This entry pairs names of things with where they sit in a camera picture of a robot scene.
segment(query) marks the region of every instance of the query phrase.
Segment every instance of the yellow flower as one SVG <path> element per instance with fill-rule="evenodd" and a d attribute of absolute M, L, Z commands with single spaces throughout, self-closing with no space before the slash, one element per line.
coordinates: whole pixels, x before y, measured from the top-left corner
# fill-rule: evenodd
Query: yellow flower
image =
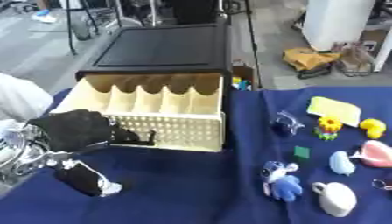
<path fill-rule="evenodd" d="M 318 119 L 318 126 L 328 133 L 338 132 L 343 124 L 336 116 L 326 115 Z"/>

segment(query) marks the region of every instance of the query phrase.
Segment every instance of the white cup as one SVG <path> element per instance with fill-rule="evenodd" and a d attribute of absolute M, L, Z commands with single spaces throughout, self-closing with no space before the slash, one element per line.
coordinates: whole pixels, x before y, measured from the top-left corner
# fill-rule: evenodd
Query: white cup
<path fill-rule="evenodd" d="M 327 185 L 316 182 L 312 189 L 318 196 L 318 202 L 324 211 L 335 217 L 345 217 L 357 204 L 354 192 L 348 186 L 332 182 Z"/>

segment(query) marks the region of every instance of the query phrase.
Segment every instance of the blue tablecloth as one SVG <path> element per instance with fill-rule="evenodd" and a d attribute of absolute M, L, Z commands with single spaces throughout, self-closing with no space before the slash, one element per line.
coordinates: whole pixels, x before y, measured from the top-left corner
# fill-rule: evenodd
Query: blue tablecloth
<path fill-rule="evenodd" d="M 385 223 L 392 218 L 392 195 L 371 186 L 390 169 L 356 163 L 350 176 L 332 173 L 334 151 L 354 152 L 366 140 L 363 131 L 344 127 L 335 141 L 312 134 L 316 117 L 305 113 L 309 99 L 322 95 L 362 108 L 361 118 L 392 125 L 391 87 L 309 87 L 292 91 L 233 92 L 230 144 L 222 153 L 110 148 L 85 159 L 111 179 L 134 179 L 134 188 L 108 198 L 89 198 L 56 181 L 43 170 L 0 201 L 4 223 Z M 287 110 L 305 123 L 298 135 L 282 139 L 270 118 Z M 382 139 L 392 144 L 390 131 Z M 304 195 L 285 204 L 263 195 L 257 177 L 268 160 L 290 162 L 295 145 L 311 148 L 311 159 L 295 174 Z M 337 181 L 350 186 L 358 205 L 346 218 L 333 218 L 318 205 L 311 183 Z"/>

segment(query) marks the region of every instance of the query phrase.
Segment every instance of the yellow rubber duck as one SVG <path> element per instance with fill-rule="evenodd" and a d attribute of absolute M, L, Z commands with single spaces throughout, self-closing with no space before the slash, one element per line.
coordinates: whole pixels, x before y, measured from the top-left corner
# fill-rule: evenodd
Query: yellow rubber duck
<path fill-rule="evenodd" d="M 387 125 L 384 122 L 373 118 L 369 118 L 361 122 L 360 127 L 363 130 L 367 130 L 367 137 L 372 139 L 380 138 L 387 129 Z"/>

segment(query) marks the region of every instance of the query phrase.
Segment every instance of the scissors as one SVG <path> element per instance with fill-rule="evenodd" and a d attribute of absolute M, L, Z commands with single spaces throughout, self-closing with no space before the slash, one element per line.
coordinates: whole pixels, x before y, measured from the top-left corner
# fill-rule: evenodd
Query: scissors
<path fill-rule="evenodd" d="M 384 191 L 392 191 L 392 185 L 388 185 L 385 181 L 380 179 L 374 179 L 372 182 L 372 186 L 378 189 L 382 189 Z"/>

